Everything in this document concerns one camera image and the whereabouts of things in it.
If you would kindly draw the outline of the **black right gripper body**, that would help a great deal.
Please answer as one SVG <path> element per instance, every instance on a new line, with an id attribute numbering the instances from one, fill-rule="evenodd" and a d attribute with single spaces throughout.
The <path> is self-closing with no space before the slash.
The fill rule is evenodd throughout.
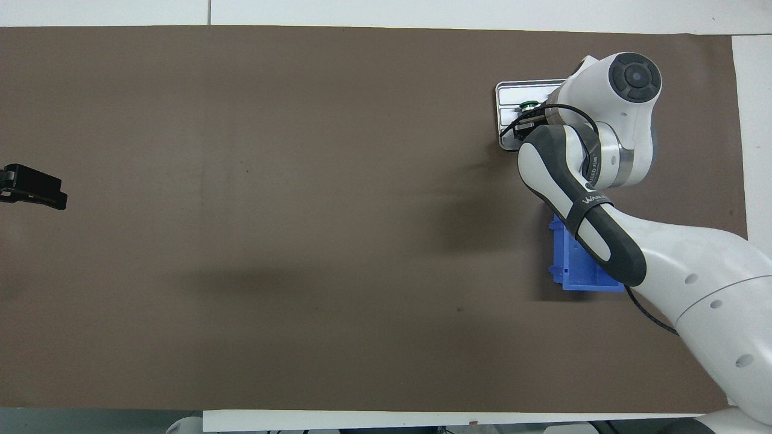
<path id="1" fill-rule="evenodd" d="M 544 115 L 521 115 L 514 121 L 514 139 L 524 141 L 536 127 L 546 124 Z"/>

